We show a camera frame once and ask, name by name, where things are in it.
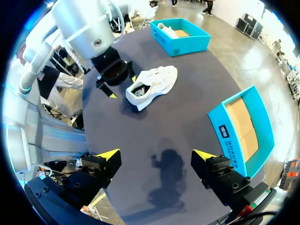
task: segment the blue box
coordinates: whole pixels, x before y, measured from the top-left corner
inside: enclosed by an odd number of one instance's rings
[[[244,160],[237,131],[226,109],[227,104],[240,97],[248,109],[258,142],[257,152],[247,162]],[[271,122],[256,87],[253,85],[224,100],[208,113],[208,117],[216,131],[224,155],[232,160],[231,165],[241,175],[253,178],[264,165],[274,148]],[[221,130],[226,130],[225,133],[227,132],[228,136],[227,134],[224,135]]]
[[[172,39],[157,27],[159,23],[163,23],[166,27],[171,27],[173,30],[183,30],[189,37]],[[210,42],[210,35],[208,33],[185,19],[153,21],[151,22],[151,32],[152,36],[171,57],[206,51]]]

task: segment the shoe insole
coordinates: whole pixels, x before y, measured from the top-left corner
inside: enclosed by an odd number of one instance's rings
[[[150,88],[150,86],[143,84],[143,85],[133,89],[131,93],[133,93],[137,97],[140,97],[140,96],[143,96],[144,94],[146,94],[147,91],[149,90],[149,88]]]

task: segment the white sneaker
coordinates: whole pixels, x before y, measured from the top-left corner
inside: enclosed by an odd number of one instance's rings
[[[176,79],[177,68],[174,66],[142,71],[136,81],[126,89],[126,98],[137,107],[138,111],[141,111],[156,96],[167,94],[174,86]]]
[[[175,31],[172,30],[171,27],[166,27],[161,22],[157,25],[157,27],[160,28],[164,33],[169,35],[170,38],[172,38],[172,39],[177,39],[178,38],[177,34],[175,33]]]

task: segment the cardboard box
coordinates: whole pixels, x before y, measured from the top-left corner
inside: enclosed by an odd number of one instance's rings
[[[179,38],[189,37],[189,35],[186,32],[184,32],[183,30],[175,30],[175,34]]]
[[[254,128],[240,140],[245,162],[247,162],[258,150],[258,142]]]
[[[253,129],[248,109],[241,97],[226,105],[226,109],[241,140]]]
[[[257,137],[250,114],[241,97],[227,104],[226,109],[238,134],[244,159],[247,162],[258,150]]]

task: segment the round table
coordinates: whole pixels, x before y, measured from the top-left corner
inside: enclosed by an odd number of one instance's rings
[[[192,149],[223,153],[207,113],[240,91],[210,52],[171,58],[151,36],[150,28],[126,34],[113,45],[121,58],[142,70],[173,65],[173,89],[141,112],[132,110],[127,79],[110,87],[117,98],[95,87],[98,72],[84,78],[83,119],[91,154],[119,148],[122,166],[106,193],[126,224],[206,225],[230,211],[206,190],[190,165]],[[263,170],[252,180],[263,180]]]

